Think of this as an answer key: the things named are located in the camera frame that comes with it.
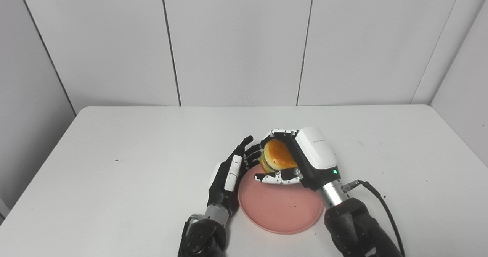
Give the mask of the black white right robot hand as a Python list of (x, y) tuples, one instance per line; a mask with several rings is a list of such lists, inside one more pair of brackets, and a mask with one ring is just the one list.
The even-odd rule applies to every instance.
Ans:
[(261, 141), (261, 146), (277, 139), (285, 144), (297, 163), (296, 168), (255, 174), (254, 179), (272, 185), (302, 184), (313, 191), (341, 194), (338, 161), (319, 128), (300, 130), (273, 129)]

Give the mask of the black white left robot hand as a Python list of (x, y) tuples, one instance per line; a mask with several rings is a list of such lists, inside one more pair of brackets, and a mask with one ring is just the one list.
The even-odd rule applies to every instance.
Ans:
[[(251, 170), (251, 168), (259, 165), (258, 159), (261, 156), (261, 146), (259, 144), (254, 144), (249, 148), (247, 147), (253, 140), (254, 137), (251, 135), (245, 137), (225, 161), (216, 165), (209, 187), (209, 199), (207, 205), (218, 204), (227, 209), (230, 216), (237, 212), (239, 208), (239, 184), (244, 175)], [(235, 181), (231, 182), (235, 183), (235, 185), (232, 190), (228, 190), (225, 189), (225, 184), (233, 161), (236, 161), (239, 168), (235, 174)]]

